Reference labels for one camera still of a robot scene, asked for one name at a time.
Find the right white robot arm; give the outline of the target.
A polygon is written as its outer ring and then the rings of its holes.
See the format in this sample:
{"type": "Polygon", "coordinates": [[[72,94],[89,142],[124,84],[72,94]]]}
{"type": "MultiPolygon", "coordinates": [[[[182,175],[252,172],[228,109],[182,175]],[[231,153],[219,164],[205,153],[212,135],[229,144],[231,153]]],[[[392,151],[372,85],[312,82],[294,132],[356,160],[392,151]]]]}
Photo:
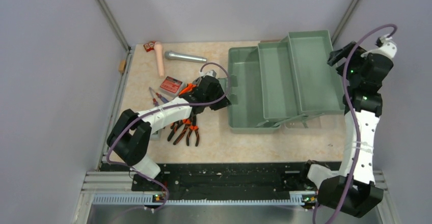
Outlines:
{"type": "Polygon", "coordinates": [[[351,42],[342,49],[330,52],[328,65],[333,67],[341,59],[348,65],[337,65],[337,73],[345,75],[349,98],[343,99],[346,142],[343,161],[338,172],[324,163],[309,160],[299,175],[304,189],[317,188],[319,204],[360,218],[378,205],[384,191],[375,185],[372,168],[374,135],[380,121],[383,100],[379,89],[393,68],[397,47],[391,38],[379,38],[376,49],[366,51],[351,42]]]}

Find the orange black combination pliers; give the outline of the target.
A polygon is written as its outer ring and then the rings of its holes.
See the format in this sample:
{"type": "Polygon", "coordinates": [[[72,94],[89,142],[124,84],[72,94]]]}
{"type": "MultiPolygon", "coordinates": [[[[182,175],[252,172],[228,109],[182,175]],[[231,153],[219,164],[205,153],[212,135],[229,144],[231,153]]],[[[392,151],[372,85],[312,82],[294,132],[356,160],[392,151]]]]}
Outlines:
{"type": "Polygon", "coordinates": [[[200,96],[202,89],[199,87],[201,83],[202,77],[196,78],[191,83],[188,83],[186,87],[179,93],[178,97],[180,98],[197,98],[200,96]]]}

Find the orange black cutting pliers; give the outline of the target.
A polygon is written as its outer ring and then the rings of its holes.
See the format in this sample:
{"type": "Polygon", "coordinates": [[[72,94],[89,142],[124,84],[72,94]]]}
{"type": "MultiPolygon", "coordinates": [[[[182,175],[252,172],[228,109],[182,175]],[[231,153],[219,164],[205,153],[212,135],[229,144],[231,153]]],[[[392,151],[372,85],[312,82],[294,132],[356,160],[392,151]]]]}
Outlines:
{"type": "Polygon", "coordinates": [[[170,127],[171,130],[176,132],[183,125],[183,122],[184,122],[184,120],[179,120],[179,121],[174,122],[170,127]]]}

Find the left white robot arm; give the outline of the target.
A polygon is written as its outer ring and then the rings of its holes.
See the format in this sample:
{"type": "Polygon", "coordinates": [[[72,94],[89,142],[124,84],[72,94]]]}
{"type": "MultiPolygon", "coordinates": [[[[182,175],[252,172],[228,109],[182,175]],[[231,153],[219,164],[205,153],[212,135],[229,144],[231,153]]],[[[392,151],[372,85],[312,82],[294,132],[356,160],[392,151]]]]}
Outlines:
{"type": "Polygon", "coordinates": [[[150,137],[166,126],[202,113],[205,108],[219,110],[231,102],[225,88],[211,70],[197,78],[177,97],[158,107],[135,112],[122,112],[108,138],[110,152],[115,152],[124,164],[143,175],[151,190],[163,185],[160,167],[147,155],[150,137]]]}

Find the green plastic tool box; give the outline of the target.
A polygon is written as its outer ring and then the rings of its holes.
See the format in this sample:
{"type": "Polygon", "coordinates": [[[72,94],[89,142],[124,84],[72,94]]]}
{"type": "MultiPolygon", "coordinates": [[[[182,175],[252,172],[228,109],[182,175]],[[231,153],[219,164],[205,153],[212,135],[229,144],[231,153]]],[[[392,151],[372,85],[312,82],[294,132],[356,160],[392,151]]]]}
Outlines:
{"type": "Polygon", "coordinates": [[[231,105],[228,125],[237,134],[271,134],[288,122],[306,125],[344,111],[342,80],[327,65],[333,50],[327,30],[289,32],[278,42],[228,50],[231,105]]]}

